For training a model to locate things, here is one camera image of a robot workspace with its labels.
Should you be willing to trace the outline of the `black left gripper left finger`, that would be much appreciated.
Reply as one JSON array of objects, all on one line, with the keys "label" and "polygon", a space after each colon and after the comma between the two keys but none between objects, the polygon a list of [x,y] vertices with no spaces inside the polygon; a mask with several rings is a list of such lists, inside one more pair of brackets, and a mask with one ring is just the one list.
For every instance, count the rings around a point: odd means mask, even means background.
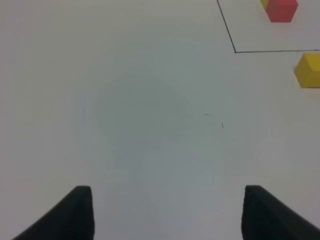
[{"label": "black left gripper left finger", "polygon": [[93,240],[94,236],[92,189],[90,186],[80,185],[15,239]]}]

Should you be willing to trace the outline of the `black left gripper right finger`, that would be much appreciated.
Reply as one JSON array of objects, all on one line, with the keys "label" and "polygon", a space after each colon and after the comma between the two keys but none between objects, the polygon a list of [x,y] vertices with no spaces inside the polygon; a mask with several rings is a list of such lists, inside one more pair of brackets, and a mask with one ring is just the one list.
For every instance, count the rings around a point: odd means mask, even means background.
[{"label": "black left gripper right finger", "polygon": [[318,240],[320,238],[319,228],[259,185],[245,187],[241,233],[244,240]]}]

